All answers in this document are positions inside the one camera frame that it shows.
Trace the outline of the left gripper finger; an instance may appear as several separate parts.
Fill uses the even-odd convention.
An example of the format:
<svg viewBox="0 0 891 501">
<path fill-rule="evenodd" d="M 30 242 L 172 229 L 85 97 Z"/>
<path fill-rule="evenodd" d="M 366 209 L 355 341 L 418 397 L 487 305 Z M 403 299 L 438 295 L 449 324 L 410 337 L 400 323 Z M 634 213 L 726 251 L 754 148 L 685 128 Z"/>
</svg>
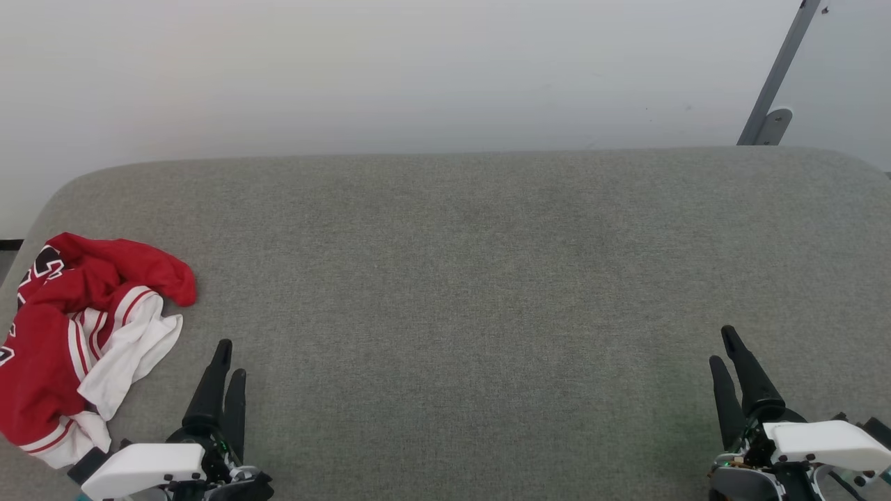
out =
<svg viewBox="0 0 891 501">
<path fill-rule="evenodd" d="M 229 380 L 223 401 L 223 437 L 232 458 L 238 464 L 244 460 L 246 424 L 247 371 L 236 369 Z"/>
<path fill-rule="evenodd" d="M 182 427 L 219 427 L 231 356 L 232 340 L 220 340 L 182 418 Z"/>
</svg>

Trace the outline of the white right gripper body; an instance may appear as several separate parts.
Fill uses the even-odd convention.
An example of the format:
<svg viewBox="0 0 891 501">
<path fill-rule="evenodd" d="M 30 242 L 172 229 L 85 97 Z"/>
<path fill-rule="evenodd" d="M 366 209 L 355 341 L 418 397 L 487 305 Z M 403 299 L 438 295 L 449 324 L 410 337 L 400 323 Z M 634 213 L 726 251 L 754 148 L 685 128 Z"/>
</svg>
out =
<svg viewBox="0 0 891 501">
<path fill-rule="evenodd" d="M 843 450 L 833 420 L 767 422 L 746 427 L 736 451 L 719 454 L 709 471 L 709 501 L 826 501 L 832 479 L 855 501 L 883 481 L 891 485 L 887 451 Z"/>
</svg>

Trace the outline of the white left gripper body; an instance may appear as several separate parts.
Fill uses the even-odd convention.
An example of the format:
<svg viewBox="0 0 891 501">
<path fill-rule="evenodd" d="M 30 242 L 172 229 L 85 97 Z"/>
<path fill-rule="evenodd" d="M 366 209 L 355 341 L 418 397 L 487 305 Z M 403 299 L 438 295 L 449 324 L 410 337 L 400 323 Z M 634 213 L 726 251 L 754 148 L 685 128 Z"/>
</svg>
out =
<svg viewBox="0 0 891 501">
<path fill-rule="evenodd" d="M 122 441 L 80 487 L 90 501 L 271 501 L 271 476 L 232 458 L 220 428 L 181 428 L 163 443 Z"/>
</svg>

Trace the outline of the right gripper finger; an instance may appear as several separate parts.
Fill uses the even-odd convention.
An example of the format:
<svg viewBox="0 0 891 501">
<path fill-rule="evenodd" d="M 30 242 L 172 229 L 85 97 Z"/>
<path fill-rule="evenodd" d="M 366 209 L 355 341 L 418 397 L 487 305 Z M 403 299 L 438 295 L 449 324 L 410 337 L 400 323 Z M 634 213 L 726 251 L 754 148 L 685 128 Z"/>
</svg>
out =
<svg viewBox="0 0 891 501">
<path fill-rule="evenodd" d="M 780 421 L 787 409 L 784 399 L 735 327 L 723 326 L 721 340 L 737 374 L 745 419 Z"/>
<path fill-rule="evenodd" d="M 747 419 L 737 399 L 736 386 L 723 359 L 719 356 L 710 356 L 709 367 L 723 450 L 736 451 L 746 430 Z"/>
</svg>

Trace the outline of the red and white basketball jersey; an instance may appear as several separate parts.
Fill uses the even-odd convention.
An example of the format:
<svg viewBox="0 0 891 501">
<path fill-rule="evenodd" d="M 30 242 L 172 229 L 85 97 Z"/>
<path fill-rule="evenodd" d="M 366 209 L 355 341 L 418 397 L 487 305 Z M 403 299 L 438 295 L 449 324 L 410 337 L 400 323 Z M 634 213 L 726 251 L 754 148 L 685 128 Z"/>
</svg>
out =
<svg viewBox="0 0 891 501">
<path fill-rule="evenodd" d="M 0 346 L 0 434 L 61 469 L 109 450 L 108 422 L 128 391 L 174 348 L 196 278 L 143 242 L 51 238 L 17 289 Z"/>
</svg>

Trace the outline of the grey fabric sofa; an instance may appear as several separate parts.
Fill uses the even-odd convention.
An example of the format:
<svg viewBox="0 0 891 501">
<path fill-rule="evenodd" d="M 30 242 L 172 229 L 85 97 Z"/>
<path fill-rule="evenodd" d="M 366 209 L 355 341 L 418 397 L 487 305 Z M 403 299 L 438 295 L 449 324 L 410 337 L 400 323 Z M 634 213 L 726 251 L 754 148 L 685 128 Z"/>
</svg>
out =
<svg viewBox="0 0 891 501">
<path fill-rule="evenodd" d="M 57 191 L 41 246 L 146 242 L 197 301 L 109 425 L 174 431 L 217 342 L 274 501 L 704 501 L 731 324 L 805 418 L 891 426 L 891 179 L 793 147 L 165 161 Z"/>
</svg>

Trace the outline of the grey metal post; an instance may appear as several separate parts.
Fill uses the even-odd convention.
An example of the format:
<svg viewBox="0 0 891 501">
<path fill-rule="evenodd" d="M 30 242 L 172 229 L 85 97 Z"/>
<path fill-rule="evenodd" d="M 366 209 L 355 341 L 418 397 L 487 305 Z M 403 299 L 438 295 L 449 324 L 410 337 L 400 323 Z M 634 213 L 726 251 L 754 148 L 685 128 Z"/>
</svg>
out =
<svg viewBox="0 0 891 501">
<path fill-rule="evenodd" d="M 822 0 L 800 0 L 798 12 L 789 26 L 766 81 L 739 134 L 738 146 L 779 145 L 782 140 L 785 130 L 791 123 L 792 111 L 786 109 L 773 111 L 771 107 L 821 2 Z"/>
</svg>

